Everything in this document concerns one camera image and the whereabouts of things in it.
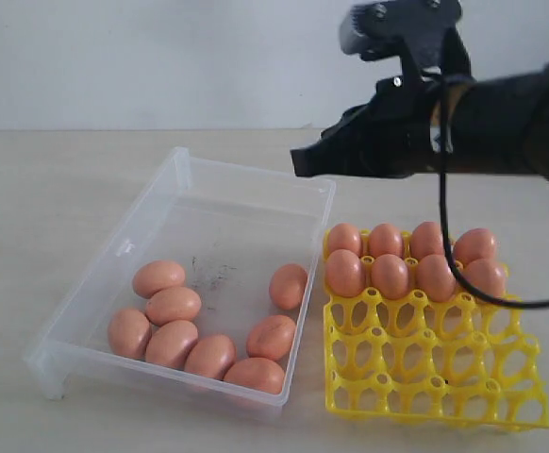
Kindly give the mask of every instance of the black cable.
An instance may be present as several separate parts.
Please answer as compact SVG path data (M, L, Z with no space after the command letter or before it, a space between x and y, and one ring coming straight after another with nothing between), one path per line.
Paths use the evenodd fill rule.
M444 246L444 256L448 263L453 276L457 282L471 295L477 299L488 302L489 304L496 305L498 307L504 307L507 309L525 309L525 310L544 310L549 309L549 299L546 300L535 300L532 302L518 302L512 300L501 299L498 297L493 297L492 295L483 293L478 290L474 285L472 285L467 278L458 270L455 260L453 258L453 251L451 248L451 240L449 238L448 232L448 214L446 208L446 172L447 172L447 143L448 143L448 121L449 121L449 105L448 105L448 85L444 75L436 73L426 73L425 76L428 76L432 79L438 80L440 82L440 108L441 108L441 118L440 118L440 128L441 128L441 151L440 151L440 192L439 192L439 205L440 205L440 215L441 215L441 231L442 231L442 243Z

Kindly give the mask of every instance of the brown egg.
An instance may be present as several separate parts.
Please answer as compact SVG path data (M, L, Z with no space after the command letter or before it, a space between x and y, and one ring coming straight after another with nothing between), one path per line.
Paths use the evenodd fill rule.
M199 340L192 349L184 371L212 379L222 379L237 359L237 348L226 335L216 334Z
M493 297L503 297L506 292L504 267L496 260L482 258L470 262L463 276L478 290Z
M336 250L324 264L324 281L333 293L356 297L365 289L365 269L349 250Z
M274 272L268 293L277 307L293 310L302 303L307 282L308 274L302 266L285 264Z
M371 284L390 300L401 299L410 291L407 264L396 255L381 255L371 267Z
M351 224L337 224L327 237L327 251L332 253L336 250L350 250L360 257L362 255L362 238L360 231Z
M457 240L453 247L453 257L463 266L481 258L494 258L497 241L489 229L470 229Z
M169 368L181 368L199 338L191 321L172 321L160 327L146 347L145 360Z
M441 226L436 222L419 224L410 235L410 256L422 260L428 255L444 255Z
M268 316L252 328L245 348L249 357L280 360L290 352L295 333L295 323L289 316Z
M457 281L442 255L428 255L417 264L415 286L433 302L446 302L455 293Z
M280 394L285 372L276 362L262 357L252 357L235 363L225 375L225 382L260 390L269 394Z
M184 285L184 268L175 261L158 260L145 264L132 279L132 289L148 299L155 293Z
M380 224L369 233L369 255L372 257L391 254L403 258L404 253L403 236L396 226Z
M199 294L184 286L174 286L155 293L146 303L146 317L156 326L186 319L192 321L201 310Z
M117 311L108 325L108 344L113 354L139 361L151 339L151 324L136 309Z

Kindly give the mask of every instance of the table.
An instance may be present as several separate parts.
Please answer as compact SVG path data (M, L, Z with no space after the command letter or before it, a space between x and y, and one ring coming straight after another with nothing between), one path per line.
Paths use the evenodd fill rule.
M314 290L290 402L273 424L241 420L83 378L61 401L43 399L21 356L175 145L207 159L291 172L288 150L312 129L268 131L0 132L0 451L540 452L549 430L352 424L324 409L322 306ZM437 218L434 176L337 178L331 225L403 228ZM450 222L490 227L512 269L510 289L549 296L549 184L532 177L450 178ZM549 394L549 311L525 313L541 339Z

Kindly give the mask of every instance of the clear plastic box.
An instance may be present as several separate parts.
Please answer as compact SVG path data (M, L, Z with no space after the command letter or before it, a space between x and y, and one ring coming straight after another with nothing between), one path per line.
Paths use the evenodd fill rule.
M60 304L25 361L48 398L65 393L69 375L164 393L256 418L280 414L320 257L335 183L300 179L211 160L176 148L147 185L85 276ZM116 310L143 308L131 289L136 270L151 260L180 262L187 286L202 297L195 323L200 336L223 333L246 357L245 339L263 317L276 313L268 295L279 266L297 262L308 271L280 394L265 394L130 359L109 351L107 326Z

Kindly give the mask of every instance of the egg tray cell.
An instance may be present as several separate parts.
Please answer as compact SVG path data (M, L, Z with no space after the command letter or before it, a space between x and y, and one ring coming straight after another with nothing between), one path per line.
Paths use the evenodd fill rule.
M368 234L361 231L365 244ZM403 233L412 273L417 261L409 255L409 236ZM373 258L361 260L369 271ZM549 428L536 364L539 341L522 332L519 310L480 304L462 292L436 303L420 290L394 301L373 287L353 298L333 294L326 284L325 290L329 411L348 419L440 421L456 428Z

